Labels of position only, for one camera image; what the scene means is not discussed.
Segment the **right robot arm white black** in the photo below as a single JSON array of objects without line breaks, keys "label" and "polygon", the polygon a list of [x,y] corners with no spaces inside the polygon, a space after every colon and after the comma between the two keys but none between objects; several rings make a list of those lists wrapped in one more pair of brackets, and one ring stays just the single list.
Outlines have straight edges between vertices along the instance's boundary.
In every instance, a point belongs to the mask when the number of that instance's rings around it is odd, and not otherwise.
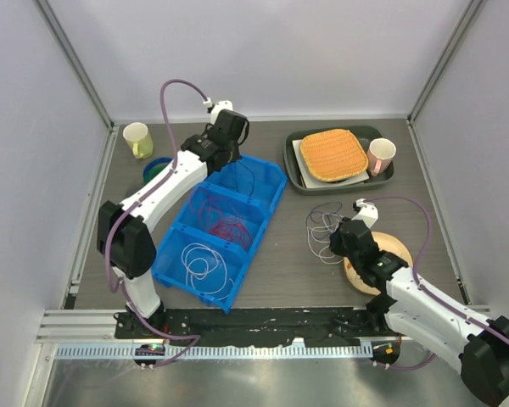
[{"label": "right robot arm white black", "polygon": [[366,324],[375,334],[410,337],[445,361],[467,389],[489,406],[509,396],[509,319],[490,319],[433,287],[399,256],[376,244],[363,220],[344,220],[330,236],[379,295],[368,305]]}]

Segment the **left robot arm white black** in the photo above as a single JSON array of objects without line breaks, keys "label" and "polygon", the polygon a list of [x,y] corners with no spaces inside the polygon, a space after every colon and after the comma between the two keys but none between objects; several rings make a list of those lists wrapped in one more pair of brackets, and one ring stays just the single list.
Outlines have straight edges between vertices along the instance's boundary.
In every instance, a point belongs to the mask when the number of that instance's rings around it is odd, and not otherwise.
[{"label": "left robot arm white black", "polygon": [[98,251],[106,273],[117,280],[128,307],[138,312],[135,329],[157,337],[164,326],[164,305],[156,293],[151,267],[156,259],[152,232],[164,215],[191,188],[241,158],[239,146],[249,134],[248,119],[221,109],[202,134],[190,136],[151,182],[121,203],[105,202],[98,212]]}]

